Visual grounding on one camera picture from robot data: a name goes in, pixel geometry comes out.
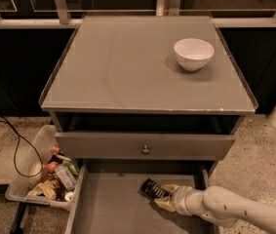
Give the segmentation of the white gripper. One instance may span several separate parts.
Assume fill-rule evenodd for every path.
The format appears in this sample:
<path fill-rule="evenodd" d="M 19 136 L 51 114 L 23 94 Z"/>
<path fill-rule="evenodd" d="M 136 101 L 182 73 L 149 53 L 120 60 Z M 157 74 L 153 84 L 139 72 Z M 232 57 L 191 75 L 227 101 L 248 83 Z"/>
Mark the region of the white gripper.
<path fill-rule="evenodd" d="M 190 186 L 179 186 L 177 184 L 164 184 L 161 188 L 169 194 L 173 194 L 172 199 L 170 196 L 164 198 L 156 198 L 155 204 L 168 211 L 176 211 L 180 215 L 189 215 L 189 211 L 185 204 L 187 194 L 192 190 Z"/>

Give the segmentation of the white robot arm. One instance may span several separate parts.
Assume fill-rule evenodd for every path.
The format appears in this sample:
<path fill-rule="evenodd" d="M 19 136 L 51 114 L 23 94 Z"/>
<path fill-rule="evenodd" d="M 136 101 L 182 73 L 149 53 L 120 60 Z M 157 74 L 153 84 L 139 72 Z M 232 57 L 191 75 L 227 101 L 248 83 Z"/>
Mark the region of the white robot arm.
<path fill-rule="evenodd" d="M 169 195 L 155 204 L 221 227 L 239 220 L 276 234 L 276 105 L 266 116 L 244 118 L 233 149 L 212 173 L 204 189 L 165 184 Z"/>

